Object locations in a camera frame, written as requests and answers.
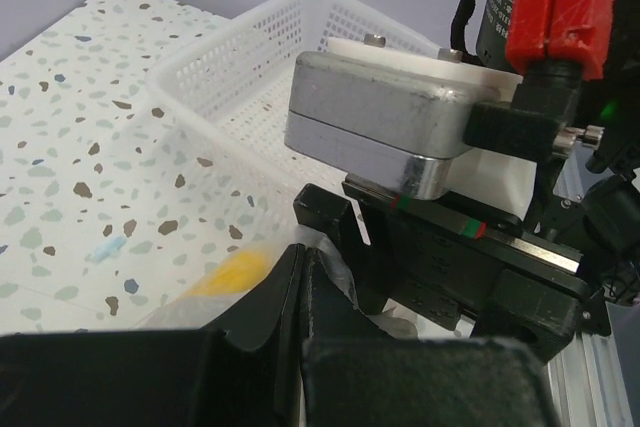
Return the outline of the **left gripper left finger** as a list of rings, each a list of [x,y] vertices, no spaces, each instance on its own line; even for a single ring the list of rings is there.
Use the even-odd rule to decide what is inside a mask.
[[[202,328],[1,340],[5,426],[295,426],[305,249]]]

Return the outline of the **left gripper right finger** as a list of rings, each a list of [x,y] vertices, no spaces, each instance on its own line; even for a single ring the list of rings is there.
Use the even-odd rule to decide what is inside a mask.
[[[331,337],[301,327],[309,426],[557,426],[540,362],[502,338]]]

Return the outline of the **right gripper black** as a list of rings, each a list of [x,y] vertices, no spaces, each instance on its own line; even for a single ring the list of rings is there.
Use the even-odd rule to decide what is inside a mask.
[[[299,224],[328,236],[355,281],[360,308],[388,300],[453,330],[507,337],[549,361],[579,334],[611,334],[604,290],[582,254],[526,232],[521,222],[457,194],[420,201],[348,176],[341,193],[297,194]]]

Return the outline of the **clear printed plastic bag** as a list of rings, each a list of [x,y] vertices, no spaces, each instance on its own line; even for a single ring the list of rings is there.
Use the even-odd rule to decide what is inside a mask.
[[[417,338],[413,314],[396,315],[390,308],[380,314],[362,311],[353,274],[326,235],[298,227],[282,240],[246,246],[255,243],[272,247],[276,260],[256,287],[242,294],[181,299],[186,290],[156,308],[139,328],[269,334],[278,322],[289,319],[295,325],[319,325],[331,337]]]

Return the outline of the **yellow fake mango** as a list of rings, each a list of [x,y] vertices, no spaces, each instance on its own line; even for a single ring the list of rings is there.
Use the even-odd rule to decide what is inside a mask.
[[[250,244],[229,254],[213,271],[189,288],[181,299],[245,293],[270,274],[275,262],[272,247],[264,243]]]

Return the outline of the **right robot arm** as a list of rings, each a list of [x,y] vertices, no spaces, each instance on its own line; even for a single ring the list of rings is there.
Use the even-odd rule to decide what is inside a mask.
[[[466,316],[546,361],[639,296],[639,0],[460,0],[435,57],[331,37],[296,59],[285,143],[346,175],[294,210],[362,313]]]

